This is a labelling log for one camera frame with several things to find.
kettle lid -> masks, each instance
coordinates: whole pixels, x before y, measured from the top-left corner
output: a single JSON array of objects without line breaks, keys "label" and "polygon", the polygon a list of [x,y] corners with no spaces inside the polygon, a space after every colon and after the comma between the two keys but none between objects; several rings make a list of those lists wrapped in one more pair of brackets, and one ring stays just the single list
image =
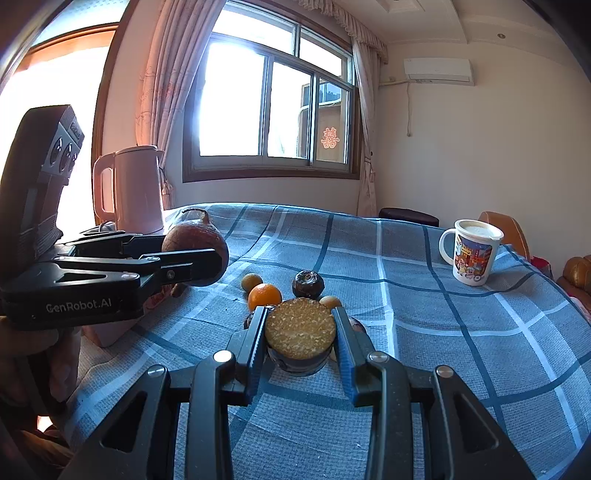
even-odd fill
[{"label": "kettle lid", "polygon": [[158,150],[158,147],[155,145],[136,145],[134,147],[124,148],[123,150],[118,150],[115,152],[115,155],[119,155],[120,153],[127,153],[127,152],[135,152],[138,150]]}]

air conditioner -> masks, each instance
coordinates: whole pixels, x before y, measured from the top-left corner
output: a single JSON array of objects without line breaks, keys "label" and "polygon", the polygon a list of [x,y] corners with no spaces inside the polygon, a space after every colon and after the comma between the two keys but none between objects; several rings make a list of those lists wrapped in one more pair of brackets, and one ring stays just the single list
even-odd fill
[{"label": "air conditioner", "polygon": [[448,83],[474,86],[472,65],[468,59],[404,59],[407,79],[416,83]]}]

pink kettle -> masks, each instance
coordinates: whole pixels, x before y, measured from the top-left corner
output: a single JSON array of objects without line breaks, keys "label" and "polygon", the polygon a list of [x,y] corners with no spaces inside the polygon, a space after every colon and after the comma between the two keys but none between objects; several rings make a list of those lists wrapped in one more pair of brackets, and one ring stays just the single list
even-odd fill
[{"label": "pink kettle", "polygon": [[[163,154],[153,145],[140,145],[99,157],[92,171],[96,216],[103,222],[115,222],[117,230],[129,233],[162,230],[158,161]],[[111,188],[104,189],[102,173],[107,168],[112,170],[112,182]],[[105,210],[104,195],[109,194],[112,201],[106,204],[113,204],[113,212]]]}]

ceiling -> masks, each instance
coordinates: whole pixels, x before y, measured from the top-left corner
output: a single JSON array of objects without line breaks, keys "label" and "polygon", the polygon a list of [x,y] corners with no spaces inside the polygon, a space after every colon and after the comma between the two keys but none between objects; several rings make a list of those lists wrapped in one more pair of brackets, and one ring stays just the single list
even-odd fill
[{"label": "ceiling", "polygon": [[522,0],[338,0],[338,3],[387,43],[483,41],[576,65],[552,27]]}]

screw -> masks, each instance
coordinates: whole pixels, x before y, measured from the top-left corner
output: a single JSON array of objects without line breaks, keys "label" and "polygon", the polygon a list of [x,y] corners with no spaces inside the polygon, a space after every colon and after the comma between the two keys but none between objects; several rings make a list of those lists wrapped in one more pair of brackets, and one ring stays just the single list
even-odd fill
[{"label": "screw", "polygon": [[219,364],[224,364],[231,358],[232,352],[229,350],[220,350],[219,352],[215,352],[213,354],[213,359]]},{"label": "screw", "polygon": [[164,372],[166,372],[166,368],[164,368],[162,365],[153,365],[148,368],[148,376],[152,378],[159,377]]},{"label": "screw", "polygon": [[439,375],[442,378],[453,377],[453,368],[448,367],[447,365],[439,365],[439,367],[437,367],[435,371],[437,372],[437,375]]},{"label": "screw", "polygon": [[377,362],[379,364],[387,362],[388,358],[390,358],[390,356],[387,353],[380,352],[379,350],[376,352],[371,352],[368,356],[372,362]]}]

